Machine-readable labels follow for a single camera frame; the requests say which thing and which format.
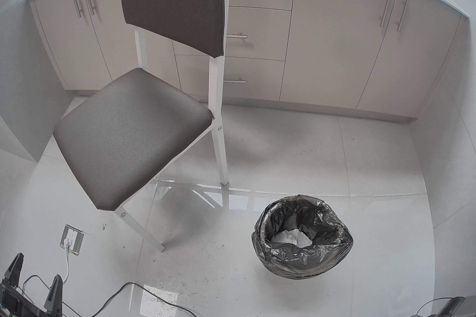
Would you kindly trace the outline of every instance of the white chair frame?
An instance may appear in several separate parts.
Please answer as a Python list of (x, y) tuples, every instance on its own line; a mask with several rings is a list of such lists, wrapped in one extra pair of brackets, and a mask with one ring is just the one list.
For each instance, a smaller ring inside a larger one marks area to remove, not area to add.
[[(176, 159), (178, 159), (182, 154), (188, 151), (197, 141), (199, 141), (203, 136), (211, 131), (213, 138), (213, 146), (215, 148), (215, 156), (217, 159), (218, 174), (220, 177), (220, 182), (223, 185), (227, 185), (228, 180), (228, 166), (227, 166), (227, 156), (225, 152), (225, 137), (223, 135), (223, 124), (221, 118), (221, 104), (223, 98), (223, 74), (225, 69), (225, 47), (227, 40), (227, 26), (228, 26), (228, 8), (230, 0), (225, 0), (225, 28), (223, 30), (223, 55), (217, 58), (210, 57), (210, 69), (208, 76), (208, 108), (210, 109), (213, 119), (210, 127), (208, 127), (202, 134), (197, 137), (192, 144), (185, 148), (181, 153), (175, 156), (164, 168), (154, 176), (155, 178), (160, 175), (169, 165), (171, 165)], [(137, 49), (137, 59), (139, 61), (139, 67), (142, 67), (147, 71), (147, 51), (146, 51), (146, 40), (145, 40), (145, 31), (141, 28), (136, 28), (134, 30), (136, 37), (136, 49)], [(145, 228), (143, 228), (125, 209), (129, 200), (134, 197), (133, 194), (126, 201), (114, 211), (115, 214), (119, 216), (126, 224), (129, 225), (135, 232), (142, 236), (146, 241), (148, 241), (153, 247), (162, 252), (165, 247), (160, 244), (157, 239), (155, 239), (151, 234), (149, 234)]]

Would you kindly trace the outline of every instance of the outlet cover plate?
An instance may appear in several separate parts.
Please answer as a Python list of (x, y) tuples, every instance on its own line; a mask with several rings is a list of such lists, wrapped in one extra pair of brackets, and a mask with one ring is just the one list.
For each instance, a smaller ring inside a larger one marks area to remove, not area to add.
[(80, 254), (81, 244), (83, 243), (83, 238), (84, 238), (83, 231), (78, 230), (74, 228), (73, 226), (65, 225), (63, 230), (63, 235), (61, 236), (61, 241), (59, 242), (59, 246), (62, 249), (65, 249), (63, 242), (64, 242), (64, 239), (68, 236), (69, 231), (71, 231), (73, 235), (76, 235), (76, 239), (74, 239), (74, 242), (69, 247), (68, 251), (78, 256)]

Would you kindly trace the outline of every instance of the chair leg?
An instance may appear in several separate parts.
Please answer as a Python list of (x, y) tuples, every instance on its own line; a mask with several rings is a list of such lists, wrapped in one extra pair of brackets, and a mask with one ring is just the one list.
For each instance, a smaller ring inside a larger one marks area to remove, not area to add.
[(143, 228), (122, 206), (118, 207), (114, 214), (118, 215), (131, 229), (137, 232), (141, 237), (143, 237), (147, 242), (149, 242), (153, 247), (162, 252), (165, 247), (161, 245), (157, 239), (150, 235), (145, 228)]
[(218, 174), (222, 185), (227, 185), (228, 180), (228, 165), (227, 154), (225, 152), (225, 136), (223, 135), (223, 126), (217, 123), (216, 127), (211, 130), (213, 137), (213, 146), (215, 148), (215, 157), (217, 158)]

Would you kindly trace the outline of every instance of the garbage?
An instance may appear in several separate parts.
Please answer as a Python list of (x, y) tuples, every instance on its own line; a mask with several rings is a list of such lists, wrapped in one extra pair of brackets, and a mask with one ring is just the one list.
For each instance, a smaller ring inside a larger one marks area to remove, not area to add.
[(292, 243), (298, 246), (300, 249), (310, 246), (312, 240), (307, 237), (304, 232), (294, 229), (291, 231), (284, 230), (277, 233), (272, 239), (273, 243)]
[[(273, 241), (280, 232), (296, 229), (312, 241), (311, 245)], [(256, 222), (251, 241), (266, 269), (291, 279), (312, 278), (329, 271), (354, 244), (348, 228), (330, 206), (305, 195), (284, 197), (268, 205)]]

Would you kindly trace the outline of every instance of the electrical outlet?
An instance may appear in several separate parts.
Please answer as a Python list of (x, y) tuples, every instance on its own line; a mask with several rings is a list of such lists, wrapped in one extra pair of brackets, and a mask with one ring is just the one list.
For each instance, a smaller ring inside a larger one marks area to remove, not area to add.
[(84, 232), (78, 229), (75, 229), (73, 226), (65, 225), (63, 230), (63, 235), (61, 236), (61, 241), (59, 245), (61, 248), (66, 249), (64, 241), (71, 239), (71, 245), (68, 248), (68, 251), (78, 256), (80, 254), (81, 243), (83, 243)]

